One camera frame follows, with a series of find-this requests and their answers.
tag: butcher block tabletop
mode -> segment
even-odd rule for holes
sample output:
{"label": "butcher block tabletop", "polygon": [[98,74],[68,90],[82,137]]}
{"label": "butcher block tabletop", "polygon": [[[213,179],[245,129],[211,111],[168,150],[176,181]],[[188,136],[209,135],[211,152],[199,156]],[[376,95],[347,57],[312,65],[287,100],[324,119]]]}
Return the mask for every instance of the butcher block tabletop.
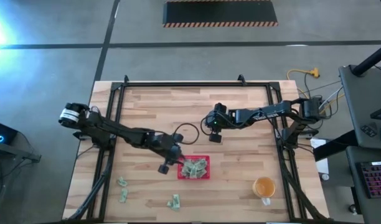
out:
{"label": "butcher block tabletop", "polygon": [[[298,98],[294,81],[278,82],[284,100]],[[93,88],[90,106],[97,106],[102,115],[106,114],[111,83],[96,82]],[[192,123],[199,128],[201,119],[218,102],[228,109],[258,108],[267,106],[268,98],[265,87],[255,86],[126,87],[120,123],[131,128],[150,128],[171,134],[182,123]],[[115,111],[116,102],[113,104],[113,115]],[[181,127],[178,133],[187,142],[196,137],[196,130],[190,126]],[[91,145],[88,140],[82,141],[78,153]],[[177,165],[170,166],[167,175],[160,174],[158,167],[163,163],[162,157],[147,149],[133,148],[118,138],[105,222],[288,221],[278,153],[268,121],[259,121],[241,130],[223,130],[220,144],[209,142],[209,137],[200,132],[195,144],[181,144],[181,148],[184,155],[210,156],[209,180],[179,180]],[[301,149],[295,152],[303,191],[314,206],[328,217],[313,155]],[[98,149],[91,149],[77,159],[63,218],[71,216],[89,194],[97,157]],[[125,203],[119,202],[122,189],[117,184],[119,177],[128,183]],[[276,192],[269,206],[265,206],[253,193],[252,185],[259,177],[269,177],[275,181]],[[96,217],[101,191],[96,199]],[[179,211],[167,207],[174,194],[180,196]],[[296,216],[299,217],[293,191],[292,198]]]}

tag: gray floor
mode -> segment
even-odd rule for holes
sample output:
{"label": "gray floor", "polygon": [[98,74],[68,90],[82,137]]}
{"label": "gray floor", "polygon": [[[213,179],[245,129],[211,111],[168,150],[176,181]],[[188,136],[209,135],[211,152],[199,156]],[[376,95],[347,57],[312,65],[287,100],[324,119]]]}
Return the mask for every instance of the gray floor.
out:
{"label": "gray floor", "polygon": [[[161,1],[122,1],[111,38],[117,42],[381,40],[380,1],[274,0],[280,26],[163,29]],[[0,0],[1,44],[103,43],[113,0]],[[378,45],[110,49],[102,80],[281,80],[292,68],[317,67],[310,88],[339,80],[337,69],[357,64]],[[78,141],[57,120],[66,102],[88,103],[100,49],[0,50],[0,122],[22,131],[39,164],[23,168],[7,186],[0,223],[60,220]],[[305,89],[303,74],[292,79]],[[313,93],[328,97],[340,84]],[[345,99],[319,137],[352,129]],[[341,158],[330,160],[340,164]],[[347,211],[349,188],[324,186],[332,218],[361,222]]]}

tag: money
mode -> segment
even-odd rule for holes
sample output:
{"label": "money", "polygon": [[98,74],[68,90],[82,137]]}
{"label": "money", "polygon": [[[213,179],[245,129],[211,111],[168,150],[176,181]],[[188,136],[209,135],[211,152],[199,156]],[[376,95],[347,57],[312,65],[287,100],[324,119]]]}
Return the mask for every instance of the money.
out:
{"label": "money", "polygon": [[127,195],[128,195],[128,190],[127,189],[121,189],[121,197],[119,199],[119,202],[120,203],[126,203]]}
{"label": "money", "polygon": [[194,165],[196,166],[196,170],[199,171],[207,167],[207,161],[205,159],[200,159],[197,162],[195,162]]}
{"label": "money", "polygon": [[197,169],[196,166],[193,166],[190,170],[189,178],[196,179],[197,178]]}
{"label": "money", "polygon": [[186,159],[184,161],[184,166],[181,170],[181,175],[185,178],[197,179],[203,177],[207,173],[206,168],[207,161],[205,159],[198,159],[194,162]]}
{"label": "money", "polygon": [[196,177],[197,177],[197,178],[201,178],[201,177],[203,177],[204,174],[206,174],[206,173],[207,173],[207,171],[206,171],[205,169],[199,170],[199,171],[196,172]]}
{"label": "money", "polygon": [[120,178],[117,180],[117,183],[118,183],[118,185],[120,185],[120,186],[122,186],[122,187],[126,187],[126,186],[127,186],[127,181],[125,181],[123,177],[120,177]]}
{"label": "money", "polygon": [[179,203],[179,195],[178,194],[172,195],[172,202],[168,201],[167,202],[167,207],[173,209],[174,211],[178,211],[179,210],[181,205]]}

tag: red plastic basket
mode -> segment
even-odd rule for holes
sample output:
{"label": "red plastic basket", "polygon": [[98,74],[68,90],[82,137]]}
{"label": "red plastic basket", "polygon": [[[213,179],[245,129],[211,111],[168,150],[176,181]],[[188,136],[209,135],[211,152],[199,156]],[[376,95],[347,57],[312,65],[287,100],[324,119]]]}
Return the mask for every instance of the red plastic basket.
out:
{"label": "red plastic basket", "polygon": [[190,159],[192,161],[198,160],[198,159],[205,159],[207,161],[207,166],[205,167],[205,170],[207,171],[206,174],[204,174],[201,178],[197,179],[189,179],[184,177],[181,174],[182,167],[184,165],[178,164],[178,170],[177,170],[177,177],[178,179],[185,179],[185,180],[201,180],[201,179],[210,179],[210,156],[185,156],[185,159]]}

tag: floor mat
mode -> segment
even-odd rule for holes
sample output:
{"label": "floor mat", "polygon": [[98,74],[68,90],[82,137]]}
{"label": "floor mat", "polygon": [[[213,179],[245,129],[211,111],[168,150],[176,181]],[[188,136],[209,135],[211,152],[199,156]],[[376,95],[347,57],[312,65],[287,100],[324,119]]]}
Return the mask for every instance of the floor mat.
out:
{"label": "floor mat", "polygon": [[275,10],[267,0],[172,0],[164,3],[163,26],[272,27]]}

